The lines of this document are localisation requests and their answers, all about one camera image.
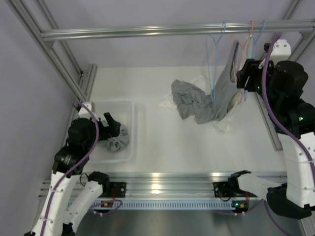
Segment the grey tank top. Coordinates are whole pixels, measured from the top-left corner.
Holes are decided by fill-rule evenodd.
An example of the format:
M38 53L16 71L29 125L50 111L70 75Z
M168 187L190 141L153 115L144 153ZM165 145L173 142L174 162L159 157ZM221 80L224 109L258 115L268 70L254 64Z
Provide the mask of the grey tank top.
M228 105L237 92L236 83L233 79L233 62L238 53L239 41L234 40L226 65L215 85L215 101L213 102L211 121L222 120L228 110Z
M128 128L122 124L118 137L109 138L105 141L99 141L98 146L105 148L109 152L119 152L127 148L129 141Z

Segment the pink wire hanger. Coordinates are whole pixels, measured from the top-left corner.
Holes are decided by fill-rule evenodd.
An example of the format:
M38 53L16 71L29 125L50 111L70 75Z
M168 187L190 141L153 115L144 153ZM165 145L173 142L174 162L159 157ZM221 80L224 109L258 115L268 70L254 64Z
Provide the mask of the pink wire hanger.
M234 43L234 41L237 41L238 42L238 50L239 49L241 50L241 60L240 60L239 66L236 66L236 59L233 59L233 61L232 61L232 72L233 72L232 81L233 82L237 82L236 72L239 69L243 68L245 61L249 56L249 44L253 45L252 33L253 33L253 28L254 28L254 20L250 21L250 25L251 25L251 29L249 30L248 36L244 42L241 42L240 40L238 40L235 35L231 35L231 37L230 37L231 45ZM235 104L241 104L244 99L245 99L245 91L244 91L244 89L241 89L241 90L237 91L237 93L233 97L233 104L234 105Z

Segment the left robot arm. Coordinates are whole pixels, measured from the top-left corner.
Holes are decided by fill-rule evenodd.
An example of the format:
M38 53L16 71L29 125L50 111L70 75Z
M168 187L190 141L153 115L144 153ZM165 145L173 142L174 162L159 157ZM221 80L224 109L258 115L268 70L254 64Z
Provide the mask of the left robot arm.
M42 212L28 236L74 236L94 201L111 191L109 175L88 175L81 193L70 205L75 184L83 173L89 156L99 141L117 137L121 124L104 113L107 125L95 116L79 117L71 122L65 145L56 153L51 182Z

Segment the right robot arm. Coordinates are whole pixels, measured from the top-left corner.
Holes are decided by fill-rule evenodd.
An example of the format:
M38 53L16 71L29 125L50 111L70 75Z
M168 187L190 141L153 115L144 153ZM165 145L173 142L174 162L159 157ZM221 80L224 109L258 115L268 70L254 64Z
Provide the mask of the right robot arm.
M283 147L287 181L278 184L243 170L228 178L230 192L258 196L279 216L310 217L315 210L315 108L301 98L308 74L294 61L248 59L236 76L237 88L257 93L265 104Z

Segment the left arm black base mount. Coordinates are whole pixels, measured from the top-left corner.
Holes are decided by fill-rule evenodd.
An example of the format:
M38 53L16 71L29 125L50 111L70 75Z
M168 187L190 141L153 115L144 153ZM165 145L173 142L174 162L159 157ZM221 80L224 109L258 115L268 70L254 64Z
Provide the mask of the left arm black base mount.
M111 182L106 193L107 198L125 198L126 182Z

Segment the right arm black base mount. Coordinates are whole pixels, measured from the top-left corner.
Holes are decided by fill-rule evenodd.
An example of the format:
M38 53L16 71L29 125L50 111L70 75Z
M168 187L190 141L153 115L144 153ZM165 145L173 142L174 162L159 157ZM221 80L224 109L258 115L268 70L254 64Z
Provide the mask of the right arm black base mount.
M236 196L235 188L227 181L213 183L216 198L231 198Z

